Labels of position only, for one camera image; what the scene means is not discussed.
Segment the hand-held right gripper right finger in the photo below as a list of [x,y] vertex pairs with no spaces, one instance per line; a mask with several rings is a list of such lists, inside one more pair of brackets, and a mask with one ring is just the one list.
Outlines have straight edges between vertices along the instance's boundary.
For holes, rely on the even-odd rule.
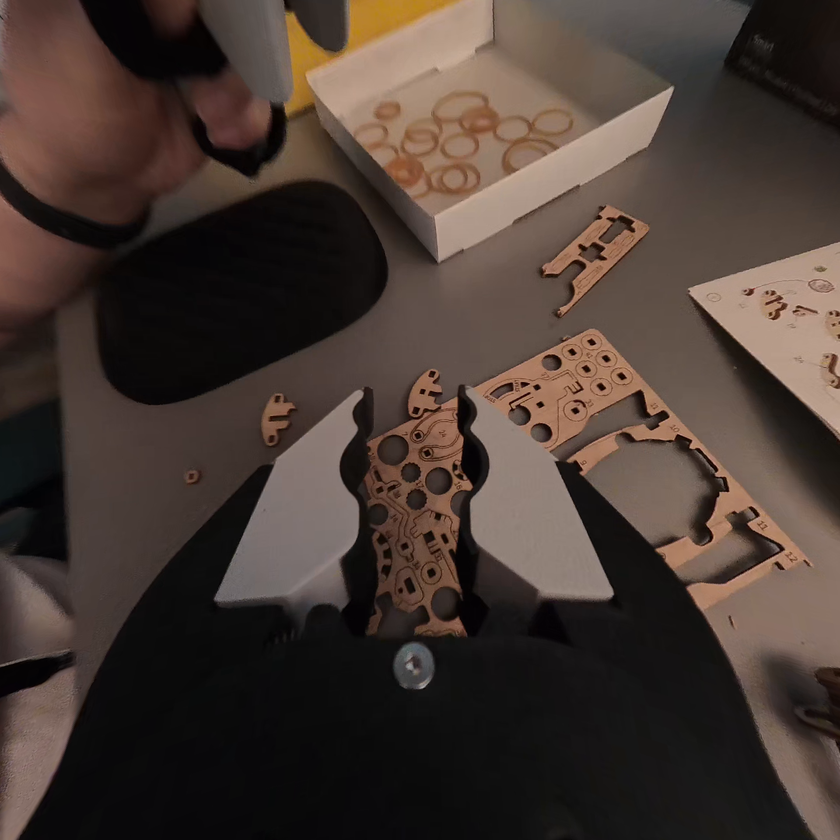
[[462,466],[472,489],[459,537],[469,592],[487,609],[614,597],[559,461],[469,385],[458,389]]

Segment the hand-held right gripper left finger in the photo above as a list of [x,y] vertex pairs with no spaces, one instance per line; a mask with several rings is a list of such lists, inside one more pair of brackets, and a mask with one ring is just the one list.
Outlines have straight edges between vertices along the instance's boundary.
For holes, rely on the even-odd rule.
[[361,484],[373,419],[372,389],[356,390],[276,458],[216,606],[307,615],[365,601],[375,562]]

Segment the small curved wooden part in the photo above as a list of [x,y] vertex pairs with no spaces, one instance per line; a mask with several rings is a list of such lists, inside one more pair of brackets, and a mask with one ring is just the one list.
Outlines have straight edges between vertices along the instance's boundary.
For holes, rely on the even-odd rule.
[[411,419],[420,419],[440,408],[438,397],[443,389],[438,380],[439,372],[435,369],[429,369],[417,378],[407,398],[407,412]]
[[274,393],[268,399],[260,419],[260,433],[265,446],[278,446],[282,433],[291,424],[291,414],[297,410],[282,393]]

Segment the white cardboard box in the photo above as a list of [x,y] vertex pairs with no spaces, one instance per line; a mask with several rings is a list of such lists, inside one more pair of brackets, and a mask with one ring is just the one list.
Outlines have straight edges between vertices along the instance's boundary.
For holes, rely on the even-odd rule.
[[[564,26],[534,2],[458,2],[308,73],[316,112],[360,172],[437,262],[646,149],[673,86],[635,60]],[[382,99],[410,114],[454,89],[514,112],[571,107],[558,151],[461,199],[413,200],[351,137]]]

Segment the person's left forearm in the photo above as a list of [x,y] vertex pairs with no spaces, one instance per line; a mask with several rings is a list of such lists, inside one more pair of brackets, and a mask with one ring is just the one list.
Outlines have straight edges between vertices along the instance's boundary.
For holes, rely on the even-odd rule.
[[[135,184],[107,185],[105,190],[48,192],[44,199],[70,201],[69,210],[110,225],[137,222],[149,211],[153,194]],[[37,227],[2,200],[1,343],[13,344],[77,291],[105,248],[71,242]]]

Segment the wooden model assembly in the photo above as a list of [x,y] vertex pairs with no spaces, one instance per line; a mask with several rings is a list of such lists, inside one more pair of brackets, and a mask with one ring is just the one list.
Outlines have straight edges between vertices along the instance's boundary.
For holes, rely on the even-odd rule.
[[826,692],[826,703],[798,706],[794,714],[804,725],[834,741],[839,748],[839,667],[820,667],[814,677]]

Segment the black model kit box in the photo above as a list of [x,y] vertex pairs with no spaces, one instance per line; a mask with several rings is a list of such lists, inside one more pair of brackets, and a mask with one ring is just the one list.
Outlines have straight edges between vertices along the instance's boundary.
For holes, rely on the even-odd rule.
[[837,129],[839,2],[752,2],[724,65]]

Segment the person's left hand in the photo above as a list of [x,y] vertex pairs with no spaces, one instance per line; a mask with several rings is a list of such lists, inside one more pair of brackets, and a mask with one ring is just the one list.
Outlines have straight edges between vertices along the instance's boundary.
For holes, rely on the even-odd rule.
[[181,90],[125,69],[79,2],[6,2],[5,12],[2,162],[52,207],[105,224],[136,221],[203,167],[194,116],[223,150],[268,134],[270,104],[232,70]]

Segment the yellow plastic bin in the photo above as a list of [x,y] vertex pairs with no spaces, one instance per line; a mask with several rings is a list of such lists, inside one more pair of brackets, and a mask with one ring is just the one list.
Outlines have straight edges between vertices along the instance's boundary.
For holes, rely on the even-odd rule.
[[[360,47],[404,25],[410,3],[404,1],[350,1],[349,38],[345,50]],[[286,13],[294,90],[286,105],[288,115],[313,105],[307,74],[335,58],[338,53],[317,46],[305,33],[297,17]]]

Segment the pile of rubber bands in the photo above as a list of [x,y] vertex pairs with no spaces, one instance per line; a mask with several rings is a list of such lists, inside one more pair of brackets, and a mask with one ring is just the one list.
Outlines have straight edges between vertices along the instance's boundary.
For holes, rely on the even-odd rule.
[[396,97],[379,100],[350,133],[419,202],[472,196],[558,151],[575,127],[571,107],[520,113],[484,91],[454,89],[414,115]]

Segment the black ribbed oval pad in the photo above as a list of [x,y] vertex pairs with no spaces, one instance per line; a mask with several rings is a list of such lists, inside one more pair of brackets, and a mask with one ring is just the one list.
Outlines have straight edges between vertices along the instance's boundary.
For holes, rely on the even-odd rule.
[[279,185],[152,239],[104,273],[104,376],[145,405],[201,396],[361,319],[388,270],[351,194],[321,181]]

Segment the black wristband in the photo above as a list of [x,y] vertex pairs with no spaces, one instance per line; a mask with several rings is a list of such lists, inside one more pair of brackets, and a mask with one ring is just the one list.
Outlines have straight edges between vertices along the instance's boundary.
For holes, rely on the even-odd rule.
[[133,242],[144,231],[151,217],[147,207],[127,224],[105,224],[62,211],[38,199],[25,189],[1,161],[1,196],[15,212],[37,228],[75,245],[111,251]]

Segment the dark teal chair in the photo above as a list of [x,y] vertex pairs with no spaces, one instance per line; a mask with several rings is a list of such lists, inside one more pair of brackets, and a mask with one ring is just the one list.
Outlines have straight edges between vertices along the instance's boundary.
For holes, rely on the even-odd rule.
[[63,466],[59,400],[2,420],[2,550],[67,562]]

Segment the instruction booklet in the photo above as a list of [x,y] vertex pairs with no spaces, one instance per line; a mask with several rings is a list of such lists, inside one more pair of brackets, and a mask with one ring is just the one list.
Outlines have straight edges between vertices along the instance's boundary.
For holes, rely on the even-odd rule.
[[839,436],[839,244],[699,284],[690,298]]

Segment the wooden frame-shaped part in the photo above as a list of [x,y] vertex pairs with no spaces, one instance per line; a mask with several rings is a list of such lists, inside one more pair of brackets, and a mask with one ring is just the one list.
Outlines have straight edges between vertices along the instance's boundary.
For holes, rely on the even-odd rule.
[[540,268],[543,279],[560,277],[576,268],[569,300],[557,307],[557,319],[568,314],[582,298],[649,233],[650,226],[613,205],[598,209],[594,221],[558,255]]

